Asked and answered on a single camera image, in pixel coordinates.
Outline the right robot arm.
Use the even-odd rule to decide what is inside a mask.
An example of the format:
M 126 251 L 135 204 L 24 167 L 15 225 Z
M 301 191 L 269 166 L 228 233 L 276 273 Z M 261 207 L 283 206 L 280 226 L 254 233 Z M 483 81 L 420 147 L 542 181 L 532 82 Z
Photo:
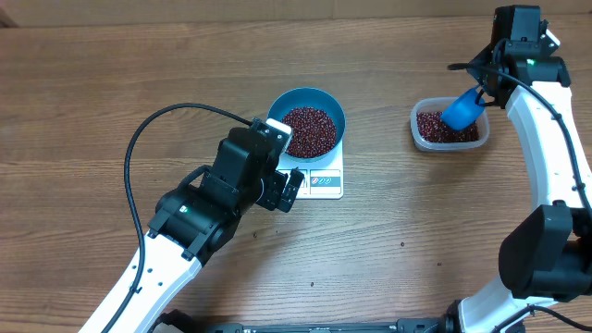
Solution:
M 489 96 L 504 109 L 523 150 L 531 214 L 502 242 L 498 274 L 453 303 L 438 332 L 521 332 L 524 319 L 591 292 L 591 170 L 572 113 L 571 79 L 559 40 L 538 6 L 495 10 L 491 40 L 464 69 L 476 86 L 442 120 L 462 130 Z

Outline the red adzuki beans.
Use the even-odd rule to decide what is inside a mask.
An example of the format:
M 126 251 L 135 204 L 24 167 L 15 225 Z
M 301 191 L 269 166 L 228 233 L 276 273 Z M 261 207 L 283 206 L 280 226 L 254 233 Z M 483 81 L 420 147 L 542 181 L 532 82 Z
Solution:
M 420 136 L 433 143 L 475 142 L 479 140 L 475 123 L 462 130 L 454 130 L 441 119 L 441 112 L 418 113 L 417 128 Z M 281 122 L 291 127 L 293 136 L 287 150 L 298 158 L 318 157 L 328 153 L 338 141 L 334 121 L 322 109 L 313 107 L 293 108 Z

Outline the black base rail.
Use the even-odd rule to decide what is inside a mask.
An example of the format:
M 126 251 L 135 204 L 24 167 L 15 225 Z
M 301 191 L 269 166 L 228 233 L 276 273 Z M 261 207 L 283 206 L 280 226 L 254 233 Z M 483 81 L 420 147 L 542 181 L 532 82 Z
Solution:
M 452 321 L 440 318 L 402 318 L 390 323 L 303 324 L 253 326 L 207 323 L 179 310 L 162 313 L 149 333 L 438 333 L 453 332 Z

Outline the white digital kitchen scale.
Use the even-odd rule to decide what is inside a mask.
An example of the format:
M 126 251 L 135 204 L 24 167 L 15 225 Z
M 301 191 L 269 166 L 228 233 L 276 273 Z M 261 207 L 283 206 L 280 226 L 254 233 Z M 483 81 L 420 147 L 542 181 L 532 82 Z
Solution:
M 287 175 L 298 168 L 304 179 L 296 196 L 301 200 L 338 200 L 344 194 L 343 143 L 314 159 L 299 159 L 283 154 L 277 170 Z

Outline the teal metal bowl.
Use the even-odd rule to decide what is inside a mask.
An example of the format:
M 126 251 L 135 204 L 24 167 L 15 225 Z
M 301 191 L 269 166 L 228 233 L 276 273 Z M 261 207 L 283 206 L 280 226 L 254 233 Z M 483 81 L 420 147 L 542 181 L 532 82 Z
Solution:
M 267 117 L 281 122 L 281 119 L 293 108 L 306 106 L 326 111 L 337 127 L 337 144 L 342 142 L 346 129 L 344 109 L 336 98 L 323 90 L 312 87 L 301 87 L 284 92 L 270 106 Z

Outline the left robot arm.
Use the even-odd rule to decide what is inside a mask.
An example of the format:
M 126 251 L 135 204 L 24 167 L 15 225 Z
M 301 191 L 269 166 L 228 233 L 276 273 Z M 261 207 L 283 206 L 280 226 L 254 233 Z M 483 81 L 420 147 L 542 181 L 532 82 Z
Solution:
M 161 197 L 137 251 L 84 332 L 147 332 L 172 299 L 234 236 L 254 205 L 288 212 L 303 174 L 278 170 L 292 130 L 273 119 L 234 128 L 212 166 L 200 166 Z

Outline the blue plastic measuring scoop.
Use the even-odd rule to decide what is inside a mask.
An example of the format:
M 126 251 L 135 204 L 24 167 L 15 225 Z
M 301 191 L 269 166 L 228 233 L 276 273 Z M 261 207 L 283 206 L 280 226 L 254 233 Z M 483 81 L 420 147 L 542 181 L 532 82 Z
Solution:
M 477 87 L 458 97 L 445 111 L 440 120 L 453 130 L 464 130 L 472 125 L 485 111 L 482 95 Z

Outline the clear plastic container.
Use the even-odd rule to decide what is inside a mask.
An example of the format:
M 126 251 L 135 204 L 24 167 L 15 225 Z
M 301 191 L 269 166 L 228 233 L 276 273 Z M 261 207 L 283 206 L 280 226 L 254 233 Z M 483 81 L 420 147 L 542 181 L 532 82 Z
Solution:
M 478 148 L 485 144 L 490 133 L 490 126 L 487 112 L 484 111 L 475 121 L 477 140 L 472 142 L 429 142 L 420 134 L 420 125 L 418 115 L 425 113 L 431 114 L 444 111 L 450 106 L 456 97 L 434 97 L 427 98 L 418 102 L 410 114 L 411 133 L 416 148 L 423 152 L 430 153 L 450 153 L 467 151 Z

